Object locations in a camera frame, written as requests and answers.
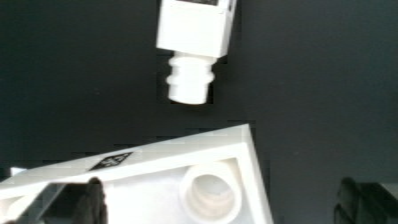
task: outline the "black surface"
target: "black surface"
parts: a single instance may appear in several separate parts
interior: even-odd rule
[[[340,178],[395,182],[398,1],[239,1],[212,102],[170,104],[156,2],[1,1],[0,166],[252,124],[276,224],[330,224]]]

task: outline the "white plastic part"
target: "white plastic part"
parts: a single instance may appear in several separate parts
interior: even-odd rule
[[[0,223],[15,219],[13,208],[47,183],[86,183],[92,177],[109,224],[273,223],[248,125],[26,170],[0,183]]]
[[[207,98],[207,85],[212,81],[211,65],[216,58],[182,52],[173,53],[168,61],[172,74],[166,78],[170,85],[168,98],[179,103],[202,104]]]
[[[156,47],[175,52],[168,99],[202,104],[211,65],[227,54],[236,0],[161,0]]]

